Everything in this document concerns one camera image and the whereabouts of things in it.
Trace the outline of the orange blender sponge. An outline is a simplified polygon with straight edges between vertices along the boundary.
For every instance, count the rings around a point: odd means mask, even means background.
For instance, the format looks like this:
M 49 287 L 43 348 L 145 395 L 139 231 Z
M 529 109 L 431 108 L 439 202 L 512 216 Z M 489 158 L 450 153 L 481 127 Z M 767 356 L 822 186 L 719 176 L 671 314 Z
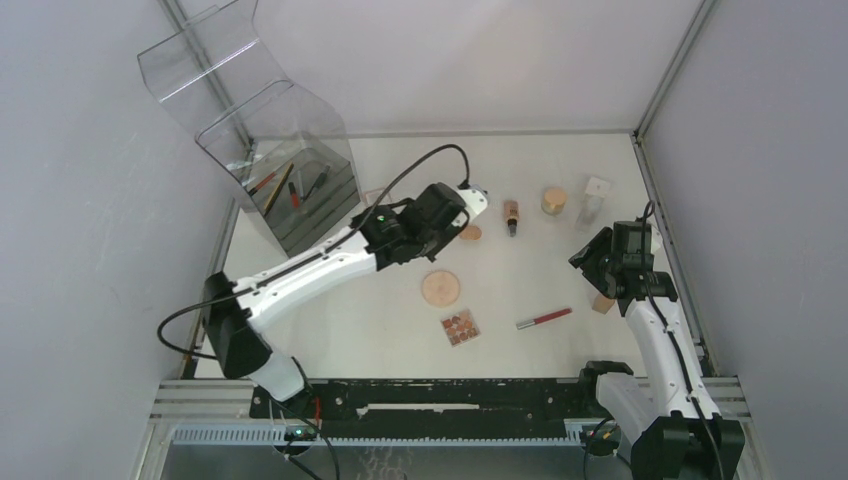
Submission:
M 476 225 L 469 225 L 460 232 L 459 238 L 467 241 L 480 240 L 482 238 L 482 230 Z

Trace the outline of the round beige sponge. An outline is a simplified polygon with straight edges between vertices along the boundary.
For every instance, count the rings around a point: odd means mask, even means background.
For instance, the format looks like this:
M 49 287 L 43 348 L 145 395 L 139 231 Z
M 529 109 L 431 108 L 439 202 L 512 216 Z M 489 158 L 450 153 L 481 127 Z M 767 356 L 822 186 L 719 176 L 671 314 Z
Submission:
M 458 277 L 445 270 L 429 273 L 421 284 L 421 294 L 425 302 L 438 308 L 453 305 L 459 299 L 460 292 Z

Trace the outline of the dark concealer stick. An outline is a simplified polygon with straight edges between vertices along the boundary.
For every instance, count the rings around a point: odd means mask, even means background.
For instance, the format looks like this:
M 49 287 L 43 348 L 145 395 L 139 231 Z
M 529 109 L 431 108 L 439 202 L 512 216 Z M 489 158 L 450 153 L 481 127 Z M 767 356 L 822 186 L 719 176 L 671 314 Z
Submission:
M 309 191 L 310 194 L 316 193 L 318 190 L 320 190 L 325 185 L 325 183 L 327 182 L 327 180 L 329 178 L 331 170 L 332 170 L 331 165 L 325 165 L 323 167 L 322 171 L 319 173 L 319 175 L 315 179 L 315 182 L 313 183 L 312 187 L 310 188 L 310 191 Z

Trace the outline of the red lip pencil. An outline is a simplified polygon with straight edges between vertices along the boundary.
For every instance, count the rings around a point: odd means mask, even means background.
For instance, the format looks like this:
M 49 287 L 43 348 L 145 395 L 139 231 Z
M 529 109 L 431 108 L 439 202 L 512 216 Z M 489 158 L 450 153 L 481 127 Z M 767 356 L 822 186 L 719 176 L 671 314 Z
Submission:
M 289 182 L 287 184 L 287 187 L 291 206 L 294 210 L 297 210 L 300 207 L 300 196 L 298 194 L 297 188 L 293 182 Z

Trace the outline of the wooden handle brush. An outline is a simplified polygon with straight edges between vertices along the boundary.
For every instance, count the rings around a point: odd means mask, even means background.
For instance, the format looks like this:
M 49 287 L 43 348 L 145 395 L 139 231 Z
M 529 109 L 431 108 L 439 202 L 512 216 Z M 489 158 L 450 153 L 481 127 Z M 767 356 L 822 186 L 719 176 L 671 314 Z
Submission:
M 264 205 L 264 210 L 263 210 L 263 216 L 264 217 L 267 217 L 270 214 L 270 212 L 273 209 L 275 203 L 277 202 L 279 196 L 281 195 L 283 187 L 288 182 L 288 179 L 289 179 L 293 169 L 294 169 L 294 162 L 290 162 L 288 164 L 288 166 L 286 167 L 286 169 L 284 170 L 282 177 L 277 182 L 276 186 L 274 187 L 271 194 L 267 198 L 267 201 Z

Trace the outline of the clear acrylic makeup organizer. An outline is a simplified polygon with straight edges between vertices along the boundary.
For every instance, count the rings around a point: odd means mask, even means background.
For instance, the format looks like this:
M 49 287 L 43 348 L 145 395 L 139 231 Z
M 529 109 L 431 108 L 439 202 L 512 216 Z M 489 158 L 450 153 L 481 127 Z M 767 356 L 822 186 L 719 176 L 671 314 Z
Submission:
M 293 257 L 333 230 L 361 201 L 342 117 L 290 79 L 255 28 L 258 4 L 231 1 L 188 17 L 165 4 L 176 32 L 138 54 L 143 82 L 199 148 L 232 178 L 235 198 L 259 232 Z M 267 217 L 264 205 L 288 164 L 294 169 Z M 310 194 L 325 165 L 325 185 Z M 302 171 L 304 201 L 288 187 Z M 248 190 L 275 172 L 253 196 Z

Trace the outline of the small square pink compact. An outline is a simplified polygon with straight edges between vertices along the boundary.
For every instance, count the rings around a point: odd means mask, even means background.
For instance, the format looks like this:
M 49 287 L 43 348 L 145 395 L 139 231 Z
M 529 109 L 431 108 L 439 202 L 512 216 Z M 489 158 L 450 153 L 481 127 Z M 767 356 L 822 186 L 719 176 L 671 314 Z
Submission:
M 363 196 L 365 204 L 368 206 L 373 205 L 380 198 L 382 193 L 383 191 L 380 189 L 365 192 Z

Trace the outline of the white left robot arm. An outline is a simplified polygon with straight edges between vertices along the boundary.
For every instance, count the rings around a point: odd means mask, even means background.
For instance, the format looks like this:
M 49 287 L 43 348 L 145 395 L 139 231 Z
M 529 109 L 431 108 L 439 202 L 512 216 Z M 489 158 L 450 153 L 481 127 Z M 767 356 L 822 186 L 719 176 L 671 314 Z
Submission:
M 227 379 L 248 379 L 290 417 L 313 394 L 293 356 L 266 334 L 291 309 L 355 278 L 437 255 L 488 207 L 484 189 L 433 183 L 414 199 L 371 205 L 336 235 L 260 273 L 204 285 L 203 325 Z

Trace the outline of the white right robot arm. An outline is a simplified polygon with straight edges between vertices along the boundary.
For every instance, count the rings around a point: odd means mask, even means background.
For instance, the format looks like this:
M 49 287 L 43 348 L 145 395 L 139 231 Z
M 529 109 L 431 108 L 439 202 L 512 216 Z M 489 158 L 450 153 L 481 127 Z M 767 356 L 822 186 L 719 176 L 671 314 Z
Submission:
M 732 479 L 745 446 L 737 420 L 723 416 L 689 345 L 690 330 L 673 279 L 654 270 L 646 220 L 602 228 L 569 262 L 616 302 L 634 335 L 651 388 L 626 372 L 599 374 L 579 388 L 592 416 L 608 413 L 630 445 L 635 479 Z

